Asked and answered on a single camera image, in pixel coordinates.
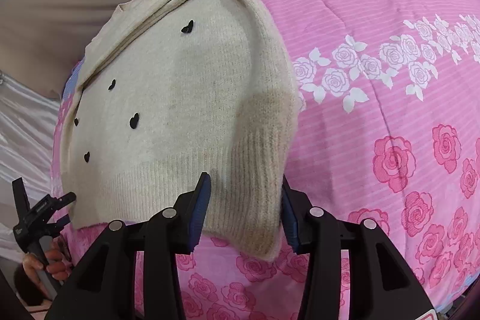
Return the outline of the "person's left hand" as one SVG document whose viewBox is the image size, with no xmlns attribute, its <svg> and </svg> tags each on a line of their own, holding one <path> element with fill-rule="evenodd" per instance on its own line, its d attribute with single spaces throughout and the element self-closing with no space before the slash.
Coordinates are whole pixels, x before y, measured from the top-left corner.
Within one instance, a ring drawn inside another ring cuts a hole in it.
<svg viewBox="0 0 480 320">
<path fill-rule="evenodd" d="M 48 251 L 45 251 L 46 264 L 32 253 L 24 255 L 22 267 L 29 280 L 37 287 L 46 292 L 46 287 L 41 282 L 39 272 L 45 271 L 57 281 L 65 281 L 71 274 L 71 264 L 68 261 L 63 243 L 53 241 Z"/>
</svg>

